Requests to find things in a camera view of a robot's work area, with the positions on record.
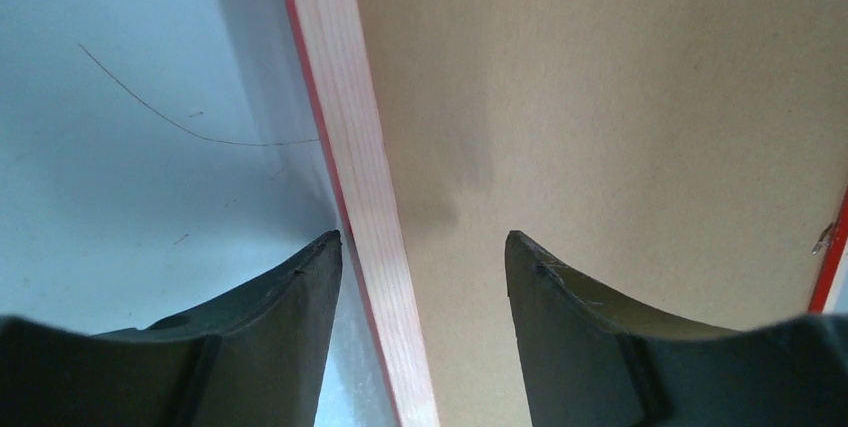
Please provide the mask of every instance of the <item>silver metal piece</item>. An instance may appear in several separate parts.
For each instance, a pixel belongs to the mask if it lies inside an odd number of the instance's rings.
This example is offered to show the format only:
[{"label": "silver metal piece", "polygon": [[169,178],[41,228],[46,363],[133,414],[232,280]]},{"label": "silver metal piece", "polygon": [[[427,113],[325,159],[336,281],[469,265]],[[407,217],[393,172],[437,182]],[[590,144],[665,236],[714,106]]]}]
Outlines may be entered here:
[{"label": "silver metal piece", "polygon": [[819,241],[816,242],[816,245],[813,246],[813,255],[818,254],[821,249],[830,246],[830,231],[833,230],[833,225],[834,223],[831,222],[830,225],[825,227],[825,229],[822,231],[821,235],[819,236]]}]

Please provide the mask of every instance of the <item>thin dark line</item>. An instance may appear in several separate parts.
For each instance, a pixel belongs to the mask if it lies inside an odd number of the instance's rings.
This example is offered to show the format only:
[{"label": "thin dark line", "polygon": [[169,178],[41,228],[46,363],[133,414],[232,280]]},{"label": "thin dark line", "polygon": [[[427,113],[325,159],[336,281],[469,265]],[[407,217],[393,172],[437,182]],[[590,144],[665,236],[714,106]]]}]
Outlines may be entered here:
[{"label": "thin dark line", "polygon": [[274,146],[280,146],[280,145],[305,144],[307,142],[317,142],[318,141],[318,139],[308,139],[308,140],[295,140],[293,142],[273,142],[273,143],[269,143],[269,144],[250,144],[250,143],[244,143],[244,142],[232,142],[232,141],[229,141],[229,140],[213,139],[211,137],[206,137],[204,135],[200,135],[197,132],[193,132],[193,131],[183,127],[182,125],[174,122],[173,120],[168,118],[165,114],[163,114],[162,112],[159,112],[153,106],[151,106],[150,104],[148,104],[147,102],[142,100],[141,97],[139,97],[138,95],[135,94],[135,92],[130,90],[130,88],[127,87],[126,84],[124,84],[117,77],[115,77],[115,74],[113,74],[109,69],[107,69],[105,65],[101,64],[100,61],[97,60],[97,58],[94,57],[94,55],[91,52],[89,52],[88,49],[86,49],[84,45],[82,45],[82,44],[77,44],[77,45],[79,45],[80,49],[82,49],[82,51],[85,52],[85,55],[87,55],[89,59],[94,61],[94,63],[97,64],[98,67],[100,67],[100,70],[102,70],[106,75],[108,75],[112,80],[114,80],[116,84],[120,85],[121,88],[124,89],[124,91],[126,91],[126,93],[130,94],[130,96],[132,96],[132,98],[134,98],[136,101],[138,101],[139,104],[146,107],[147,110],[153,112],[154,114],[159,116],[159,118],[161,118],[165,122],[173,125],[174,127],[182,130],[183,132],[191,135],[192,137],[197,137],[198,139],[205,140],[207,142],[215,142],[215,143],[218,143],[218,144],[227,144],[227,145],[240,145],[242,147],[274,147]]}]

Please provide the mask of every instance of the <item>red border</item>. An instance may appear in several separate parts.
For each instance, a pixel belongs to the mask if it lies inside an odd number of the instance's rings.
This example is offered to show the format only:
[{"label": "red border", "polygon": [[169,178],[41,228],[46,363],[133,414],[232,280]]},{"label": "red border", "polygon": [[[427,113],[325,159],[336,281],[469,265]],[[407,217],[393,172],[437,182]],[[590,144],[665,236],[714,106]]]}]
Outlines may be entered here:
[{"label": "red border", "polygon": [[830,246],[827,248],[827,253],[822,261],[819,279],[816,282],[815,290],[813,290],[813,298],[810,301],[809,308],[810,312],[820,314],[824,310],[825,303],[827,303],[827,295],[833,286],[833,279],[836,277],[839,262],[842,260],[842,253],[845,251],[845,241],[848,239],[848,192],[845,193],[845,198],[842,200],[839,218],[833,227],[831,239]]},{"label": "red border", "polygon": [[327,171],[330,175],[330,183],[333,185],[333,194],[336,197],[336,204],[339,208],[339,215],[342,219],[343,228],[349,239],[348,249],[353,263],[353,270],[356,273],[356,280],[359,285],[359,292],[362,296],[363,307],[365,308],[365,317],[368,322],[368,327],[371,330],[371,338],[374,341],[374,347],[377,350],[377,359],[380,362],[380,369],[383,374],[383,381],[386,385],[386,391],[389,396],[389,401],[392,405],[395,420],[398,425],[401,425],[400,410],[397,405],[397,399],[394,395],[394,388],[389,378],[389,369],[386,363],[386,356],[383,352],[382,343],[379,340],[377,331],[377,321],[374,318],[374,310],[371,307],[371,299],[368,296],[368,290],[365,288],[365,278],[362,275],[362,267],[359,261],[359,254],[356,251],[355,242],[353,242],[353,230],[350,225],[350,216],[347,211],[347,204],[344,200],[344,192],[342,191],[341,182],[339,181],[338,170],[336,169],[336,159],[333,156],[333,149],[330,145],[330,137],[327,133],[327,124],[324,120],[324,111],[321,107],[321,101],[318,97],[318,87],[315,84],[315,75],[312,72],[312,64],[309,62],[309,53],[306,48],[306,41],[303,37],[303,29],[300,25],[300,18],[297,13],[297,3],[295,0],[285,0],[286,10],[289,14],[294,43],[297,47],[297,54],[300,59],[301,69],[303,70],[303,78],[306,82],[306,90],[309,94],[309,103],[312,105],[312,115],[315,117],[315,126],[318,130],[318,137],[321,139],[321,149],[324,151],[324,159],[327,164]]}]

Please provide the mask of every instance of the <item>pink wooden strip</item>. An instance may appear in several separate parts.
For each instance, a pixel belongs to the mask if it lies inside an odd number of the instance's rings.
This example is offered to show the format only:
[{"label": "pink wooden strip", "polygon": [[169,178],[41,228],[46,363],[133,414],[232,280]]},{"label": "pink wooden strip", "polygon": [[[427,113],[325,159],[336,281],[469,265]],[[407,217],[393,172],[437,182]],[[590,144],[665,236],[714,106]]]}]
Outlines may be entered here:
[{"label": "pink wooden strip", "polygon": [[356,0],[286,0],[400,425],[438,426]]}]

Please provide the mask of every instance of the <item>light blue surface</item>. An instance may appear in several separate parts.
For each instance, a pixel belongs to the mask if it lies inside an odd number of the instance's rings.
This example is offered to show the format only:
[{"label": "light blue surface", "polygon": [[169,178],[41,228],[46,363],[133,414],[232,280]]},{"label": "light blue surface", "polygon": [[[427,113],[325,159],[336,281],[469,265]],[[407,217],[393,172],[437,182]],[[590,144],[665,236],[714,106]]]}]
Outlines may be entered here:
[{"label": "light blue surface", "polygon": [[[339,226],[283,0],[0,0],[0,59],[2,313],[144,328]],[[391,419],[348,264],[316,425]]]}]

